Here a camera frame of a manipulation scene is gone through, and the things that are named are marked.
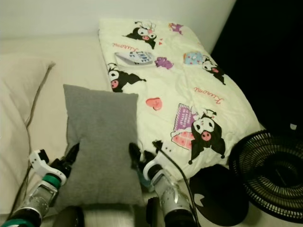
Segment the black fan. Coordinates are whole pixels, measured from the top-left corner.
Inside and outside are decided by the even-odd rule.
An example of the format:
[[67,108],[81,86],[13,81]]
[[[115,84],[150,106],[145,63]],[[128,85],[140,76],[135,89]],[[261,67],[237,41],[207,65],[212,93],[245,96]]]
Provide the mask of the black fan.
[[235,145],[229,168],[254,205],[277,218],[303,223],[302,137],[256,132]]

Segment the purple cartoon character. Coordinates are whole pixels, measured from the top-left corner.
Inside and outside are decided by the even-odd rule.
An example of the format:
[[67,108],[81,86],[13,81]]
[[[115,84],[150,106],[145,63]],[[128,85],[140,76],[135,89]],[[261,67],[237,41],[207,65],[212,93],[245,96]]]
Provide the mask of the purple cartoon character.
[[179,32],[182,35],[182,31],[180,31],[181,27],[183,27],[183,25],[169,23],[169,28],[171,28],[173,32]]
[[164,57],[158,57],[157,60],[155,60],[156,66],[162,66],[167,68],[168,70],[174,66],[170,61],[167,60],[167,58]]

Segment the pillowcase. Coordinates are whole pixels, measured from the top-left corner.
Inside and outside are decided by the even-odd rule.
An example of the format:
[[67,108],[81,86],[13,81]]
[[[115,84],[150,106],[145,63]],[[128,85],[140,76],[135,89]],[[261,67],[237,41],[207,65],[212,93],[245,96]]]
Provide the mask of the pillowcase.
[[0,214],[8,214],[30,152],[27,124],[35,96],[54,63],[24,54],[0,55]]
[[136,94],[64,85],[69,149],[80,149],[55,208],[89,204],[143,204],[130,142],[137,142]]

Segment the white cartoon face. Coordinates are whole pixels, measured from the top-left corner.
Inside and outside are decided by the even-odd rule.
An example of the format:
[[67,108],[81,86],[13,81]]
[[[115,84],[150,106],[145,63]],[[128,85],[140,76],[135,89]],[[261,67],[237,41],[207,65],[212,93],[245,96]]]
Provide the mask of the white cartoon face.
[[203,117],[194,122],[195,130],[202,135],[204,131],[214,131],[214,121],[208,117]]
[[119,72],[116,70],[111,70],[108,72],[108,77],[110,82],[119,78]]
[[210,71],[213,67],[215,67],[215,65],[213,65],[210,60],[206,60],[205,62],[203,62],[202,67],[203,69]]
[[142,27],[138,29],[138,35],[142,36],[142,39],[145,41],[156,38],[156,35],[152,30],[147,30],[146,28]]

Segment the blanket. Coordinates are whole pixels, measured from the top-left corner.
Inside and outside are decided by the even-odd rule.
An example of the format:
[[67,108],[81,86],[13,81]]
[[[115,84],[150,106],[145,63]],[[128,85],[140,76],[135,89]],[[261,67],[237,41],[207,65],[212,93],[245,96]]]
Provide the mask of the blanket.
[[[166,152],[193,176],[225,165],[234,144],[260,130],[240,88],[205,51],[194,32],[178,23],[102,19],[99,39],[114,92],[136,93],[138,145]],[[157,161],[175,178],[178,170]]]

